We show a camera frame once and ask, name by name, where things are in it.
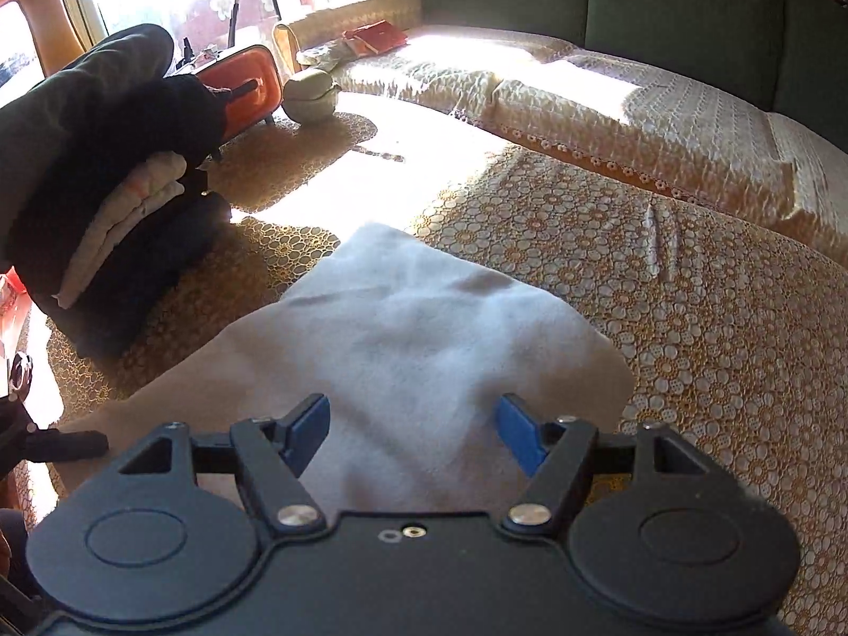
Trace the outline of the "orange tissue box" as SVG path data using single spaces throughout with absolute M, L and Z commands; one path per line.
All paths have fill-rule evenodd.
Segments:
M 232 93 L 226 102 L 224 142 L 256 123 L 272 123 L 273 113 L 282 103 L 282 81 L 276 60 L 264 45 L 229 50 L 216 62 L 202 67 L 197 76 L 207 86 Z

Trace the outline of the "white printed sweatshirt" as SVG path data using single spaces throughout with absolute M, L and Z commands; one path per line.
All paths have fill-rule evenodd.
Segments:
M 325 513 L 499 514 L 526 485 L 497 437 L 501 396 L 612 431 L 632 389 L 622 353 L 569 304 L 372 224 L 77 427 L 121 452 L 163 423 L 224 432 L 322 393 L 331 428 L 303 484 Z

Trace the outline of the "green sofa with lace cover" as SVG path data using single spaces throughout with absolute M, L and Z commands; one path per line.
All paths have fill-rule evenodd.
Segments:
M 407 44 L 357 58 L 343 32 L 378 20 Z M 352 0 L 273 39 L 290 70 L 845 260 L 845 0 Z

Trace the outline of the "dark folded clothes pile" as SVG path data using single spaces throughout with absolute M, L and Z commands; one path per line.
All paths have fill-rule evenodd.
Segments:
M 201 168 L 224 141 L 227 93 L 171 73 L 172 56 L 167 30 L 138 24 L 2 111 L 2 267 L 82 358 L 121 356 L 232 215 Z M 96 243 L 92 279 L 67 289 L 103 204 L 151 158 L 170 168 L 167 184 L 131 198 L 127 232 Z

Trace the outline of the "round table lace cloth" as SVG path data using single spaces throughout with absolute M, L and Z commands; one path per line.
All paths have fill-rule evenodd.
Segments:
M 347 93 L 315 127 L 252 129 L 208 170 L 233 217 L 121 358 L 30 324 L 42 421 L 77 427 L 379 224 L 569 304 L 624 356 L 615 431 L 660 422 L 789 517 L 786 622 L 846 629 L 846 273 L 745 221 L 529 151 L 430 109 Z

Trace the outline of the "red booklet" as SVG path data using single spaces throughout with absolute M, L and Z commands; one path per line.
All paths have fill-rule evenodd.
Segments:
M 345 30 L 342 40 L 357 58 L 385 55 L 392 50 L 404 48 L 408 42 L 407 35 L 388 20 L 378 20 L 356 29 Z

